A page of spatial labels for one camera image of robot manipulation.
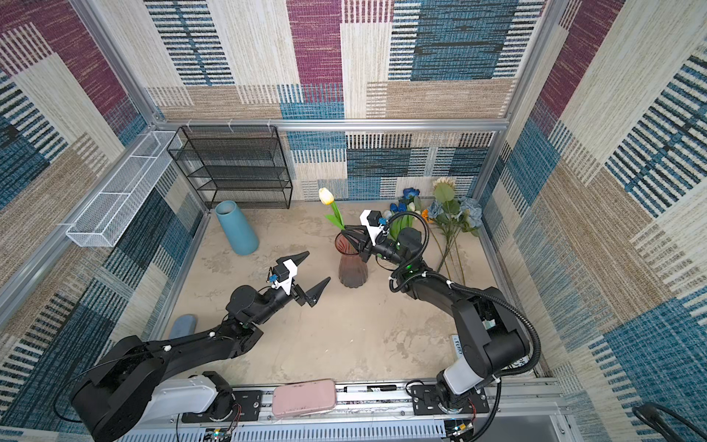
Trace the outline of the red glass vase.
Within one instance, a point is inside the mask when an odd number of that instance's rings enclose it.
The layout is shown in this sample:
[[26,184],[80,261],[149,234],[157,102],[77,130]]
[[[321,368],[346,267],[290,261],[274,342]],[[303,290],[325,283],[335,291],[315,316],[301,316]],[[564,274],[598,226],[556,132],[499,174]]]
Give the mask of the red glass vase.
[[341,254],[339,263],[339,280],[348,288],[359,288],[368,279],[368,267],[355,247],[339,233],[334,241],[336,250]]

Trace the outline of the yellow artificial tulip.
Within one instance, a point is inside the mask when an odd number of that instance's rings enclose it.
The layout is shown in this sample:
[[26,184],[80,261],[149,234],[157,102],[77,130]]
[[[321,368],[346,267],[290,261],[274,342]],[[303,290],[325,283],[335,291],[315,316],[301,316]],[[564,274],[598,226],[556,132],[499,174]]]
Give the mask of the yellow artificial tulip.
[[319,198],[320,202],[324,204],[324,206],[329,206],[333,212],[331,215],[326,215],[326,218],[339,230],[345,230],[344,219],[335,202],[333,193],[329,189],[322,187],[319,189]]

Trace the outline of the dark blue artificial tulip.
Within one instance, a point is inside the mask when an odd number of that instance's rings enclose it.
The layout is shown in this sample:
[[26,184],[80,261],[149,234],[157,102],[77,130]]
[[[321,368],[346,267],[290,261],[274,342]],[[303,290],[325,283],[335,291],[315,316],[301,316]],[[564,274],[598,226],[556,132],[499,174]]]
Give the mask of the dark blue artificial tulip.
[[405,202],[390,204],[390,211],[394,214],[404,213],[408,211],[408,206]]

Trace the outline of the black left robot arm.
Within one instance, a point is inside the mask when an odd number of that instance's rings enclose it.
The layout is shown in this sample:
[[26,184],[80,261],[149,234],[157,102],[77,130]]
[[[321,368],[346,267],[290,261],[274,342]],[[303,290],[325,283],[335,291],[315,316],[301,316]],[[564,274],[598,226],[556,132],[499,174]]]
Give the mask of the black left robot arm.
[[144,342],[119,341],[101,362],[80,375],[69,395],[78,420],[96,441],[115,441],[136,425],[175,414],[201,415],[214,422],[236,419],[240,410],[226,380],[213,371],[184,379],[182,373],[254,348],[260,325],[289,302],[315,307],[331,280],[309,290],[295,281],[308,252],[277,259],[263,293],[241,285],[231,294],[226,316],[201,333]]

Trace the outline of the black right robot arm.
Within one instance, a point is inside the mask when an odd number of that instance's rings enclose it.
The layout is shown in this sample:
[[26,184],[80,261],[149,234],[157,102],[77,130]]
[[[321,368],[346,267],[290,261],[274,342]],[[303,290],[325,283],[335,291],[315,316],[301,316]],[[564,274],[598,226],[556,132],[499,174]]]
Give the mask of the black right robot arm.
[[430,228],[403,228],[390,235],[399,213],[385,218],[366,210],[357,225],[346,225],[342,236],[363,261],[381,258],[393,264],[388,288],[426,302],[455,322],[462,356],[436,378],[436,398],[448,414],[459,412],[473,394],[502,378],[534,370],[541,358],[541,339],[531,321],[495,288],[465,287],[436,272],[423,259]]

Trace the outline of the teal ceramic vase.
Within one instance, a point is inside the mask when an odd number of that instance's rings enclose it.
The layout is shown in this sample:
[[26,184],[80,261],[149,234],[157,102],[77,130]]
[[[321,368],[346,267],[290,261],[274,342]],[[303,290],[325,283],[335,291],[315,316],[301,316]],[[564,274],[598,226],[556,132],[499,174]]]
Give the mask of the teal ceramic vase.
[[259,239],[239,206],[233,201],[224,201],[215,207],[218,221],[233,251],[247,256],[259,248]]

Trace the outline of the orange artificial flower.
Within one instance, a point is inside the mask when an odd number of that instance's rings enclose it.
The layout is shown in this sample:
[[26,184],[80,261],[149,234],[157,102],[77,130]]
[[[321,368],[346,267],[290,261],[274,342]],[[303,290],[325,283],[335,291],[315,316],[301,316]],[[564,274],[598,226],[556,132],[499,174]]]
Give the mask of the orange artificial flower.
[[431,224],[434,222],[434,219],[431,217],[430,210],[428,208],[425,208],[425,210],[423,210],[422,217],[425,220],[425,222],[428,224]]

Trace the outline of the dusty blue rose bunch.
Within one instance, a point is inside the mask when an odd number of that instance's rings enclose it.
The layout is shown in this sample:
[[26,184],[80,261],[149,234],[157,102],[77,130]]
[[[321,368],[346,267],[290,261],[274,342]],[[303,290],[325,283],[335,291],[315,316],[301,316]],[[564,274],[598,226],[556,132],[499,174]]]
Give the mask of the dusty blue rose bunch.
[[462,233],[469,233],[479,237],[482,223],[482,208],[473,198],[465,197],[452,199],[440,203],[437,199],[427,209],[427,221],[435,226],[444,237],[444,245],[436,239],[441,253],[440,264],[436,267],[439,272],[447,268],[447,259],[456,257],[460,261],[460,247],[458,237]]

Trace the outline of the pink pencil case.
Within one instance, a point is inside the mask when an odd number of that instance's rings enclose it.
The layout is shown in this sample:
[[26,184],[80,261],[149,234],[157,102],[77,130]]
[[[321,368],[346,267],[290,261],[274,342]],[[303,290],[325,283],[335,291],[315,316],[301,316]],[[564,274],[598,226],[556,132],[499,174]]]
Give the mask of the pink pencil case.
[[272,394],[272,414],[286,418],[332,410],[337,391],[332,379],[319,379],[279,386]]

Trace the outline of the grey blue oval object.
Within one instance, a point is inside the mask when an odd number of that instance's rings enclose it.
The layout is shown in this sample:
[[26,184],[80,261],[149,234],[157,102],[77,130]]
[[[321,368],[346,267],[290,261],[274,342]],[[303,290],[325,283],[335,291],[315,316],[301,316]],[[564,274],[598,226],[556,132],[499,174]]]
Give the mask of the grey blue oval object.
[[194,334],[197,322],[197,317],[193,314],[185,314],[176,318],[169,331],[169,340]]

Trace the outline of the treehouse paperback book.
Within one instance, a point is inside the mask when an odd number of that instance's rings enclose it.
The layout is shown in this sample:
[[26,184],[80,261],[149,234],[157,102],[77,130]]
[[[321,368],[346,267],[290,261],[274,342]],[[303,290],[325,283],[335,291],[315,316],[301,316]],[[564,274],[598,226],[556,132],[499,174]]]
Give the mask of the treehouse paperback book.
[[[462,344],[460,341],[460,337],[457,334],[451,335],[451,341],[453,344],[453,347],[455,349],[456,355],[458,358],[463,358],[464,353],[463,353],[463,348]],[[530,358],[526,355],[525,357],[522,357],[521,359],[517,359],[514,361],[511,365],[507,366],[506,368],[521,368],[522,366],[528,364],[530,362]]]

